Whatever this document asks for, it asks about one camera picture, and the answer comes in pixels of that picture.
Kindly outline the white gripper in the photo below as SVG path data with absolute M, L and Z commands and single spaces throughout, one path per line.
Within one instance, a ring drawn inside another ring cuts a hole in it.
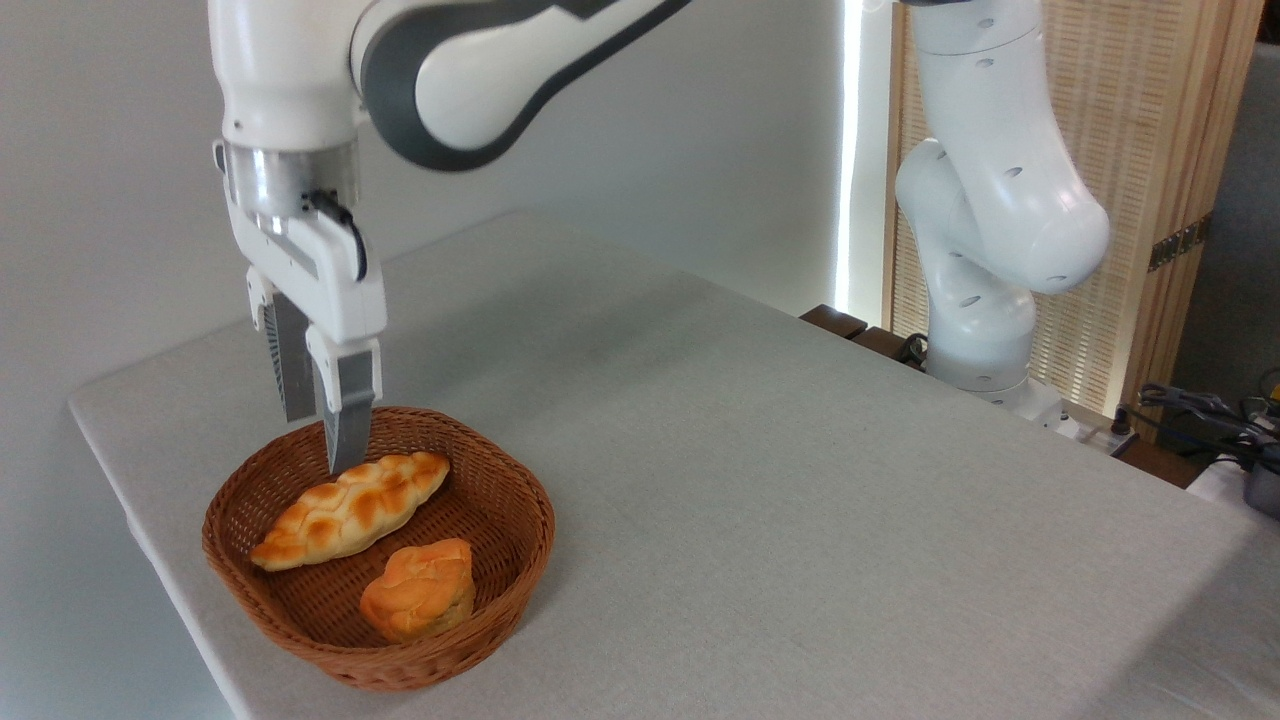
M 250 263 L 250 315 L 268 341 L 285 419 L 316 414 L 312 357 L 325 397 L 329 471 L 339 475 L 369 451 L 372 407 L 383 397 L 387 296 L 380 263 L 352 213 L 333 195 L 303 199 L 303 213 L 285 218 L 280 234 L 234 202 L 230 223 Z

